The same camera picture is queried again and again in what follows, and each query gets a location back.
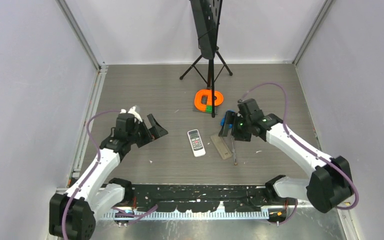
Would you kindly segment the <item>clear handle screwdriver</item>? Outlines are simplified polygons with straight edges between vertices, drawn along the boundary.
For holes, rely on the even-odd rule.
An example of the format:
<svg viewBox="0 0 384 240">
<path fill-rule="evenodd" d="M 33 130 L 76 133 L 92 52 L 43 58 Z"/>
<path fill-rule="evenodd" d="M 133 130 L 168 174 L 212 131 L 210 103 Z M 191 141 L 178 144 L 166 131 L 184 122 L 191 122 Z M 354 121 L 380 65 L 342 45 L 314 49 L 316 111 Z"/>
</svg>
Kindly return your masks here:
<svg viewBox="0 0 384 240">
<path fill-rule="evenodd" d="M 232 137 L 231 138 L 231 152 L 232 152 L 232 157 L 234 160 L 234 165 L 238 165 L 238 160 L 237 160 L 237 155 L 236 155 L 236 148 L 235 148 L 235 139 Z"/>
</svg>

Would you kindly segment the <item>white air conditioner remote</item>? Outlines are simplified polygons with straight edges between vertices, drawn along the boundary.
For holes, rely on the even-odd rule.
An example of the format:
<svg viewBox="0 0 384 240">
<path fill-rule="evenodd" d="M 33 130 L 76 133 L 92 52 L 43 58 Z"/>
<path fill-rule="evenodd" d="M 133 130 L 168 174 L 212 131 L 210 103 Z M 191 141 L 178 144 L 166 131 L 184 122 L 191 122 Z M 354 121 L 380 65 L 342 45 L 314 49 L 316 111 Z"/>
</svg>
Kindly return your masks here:
<svg viewBox="0 0 384 240">
<path fill-rule="evenodd" d="M 201 135 L 197 129 L 189 130 L 187 132 L 188 140 L 192 149 L 194 157 L 202 157 L 206 154 Z"/>
</svg>

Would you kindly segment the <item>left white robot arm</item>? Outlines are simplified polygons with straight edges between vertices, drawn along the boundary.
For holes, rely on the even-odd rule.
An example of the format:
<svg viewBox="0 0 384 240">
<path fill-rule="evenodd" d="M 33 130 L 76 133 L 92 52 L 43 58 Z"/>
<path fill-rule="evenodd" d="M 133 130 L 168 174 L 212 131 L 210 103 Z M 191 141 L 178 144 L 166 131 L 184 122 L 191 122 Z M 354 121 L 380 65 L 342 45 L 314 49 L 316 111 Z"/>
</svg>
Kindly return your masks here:
<svg viewBox="0 0 384 240">
<path fill-rule="evenodd" d="M 91 239 L 98 220 L 119 204 L 128 207 L 133 202 L 131 182 L 116 179 L 102 187 L 109 174 L 130 152 L 132 145 L 143 147 L 165 135 L 163 128 L 152 114 L 146 123 L 133 106 L 118 111 L 115 126 L 100 145 L 96 156 L 79 179 L 64 193 L 55 193 L 49 202 L 48 231 L 52 236 L 65 240 Z"/>
</svg>

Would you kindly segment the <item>beige remote control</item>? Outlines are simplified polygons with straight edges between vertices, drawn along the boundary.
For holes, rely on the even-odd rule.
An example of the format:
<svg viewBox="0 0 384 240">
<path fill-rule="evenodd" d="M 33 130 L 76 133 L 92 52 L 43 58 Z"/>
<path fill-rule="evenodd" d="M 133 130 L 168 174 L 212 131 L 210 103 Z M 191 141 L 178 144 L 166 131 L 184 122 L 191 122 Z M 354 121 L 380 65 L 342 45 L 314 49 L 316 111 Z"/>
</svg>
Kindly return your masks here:
<svg viewBox="0 0 384 240">
<path fill-rule="evenodd" d="M 224 139 L 218 136 L 218 134 L 211 135 L 210 139 L 223 160 L 229 159 L 233 156 Z"/>
</svg>

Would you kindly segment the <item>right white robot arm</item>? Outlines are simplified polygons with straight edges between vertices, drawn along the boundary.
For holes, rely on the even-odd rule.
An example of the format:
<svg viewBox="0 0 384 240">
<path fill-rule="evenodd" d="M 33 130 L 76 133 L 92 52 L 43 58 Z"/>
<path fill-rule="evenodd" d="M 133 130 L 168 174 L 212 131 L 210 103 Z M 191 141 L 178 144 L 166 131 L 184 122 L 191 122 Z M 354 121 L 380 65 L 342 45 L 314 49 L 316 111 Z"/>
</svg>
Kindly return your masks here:
<svg viewBox="0 0 384 240">
<path fill-rule="evenodd" d="M 306 173 L 307 178 L 278 175 L 265 183 L 265 198 L 271 205 L 284 199 L 305 200 L 321 213 L 333 208 L 350 210 L 359 201 L 351 167 L 343 156 L 332 157 L 316 149 L 293 132 L 285 120 L 264 114 L 255 99 L 238 103 L 238 111 L 227 111 L 220 137 L 230 134 L 235 141 L 249 142 L 252 136 L 278 148 Z"/>
</svg>

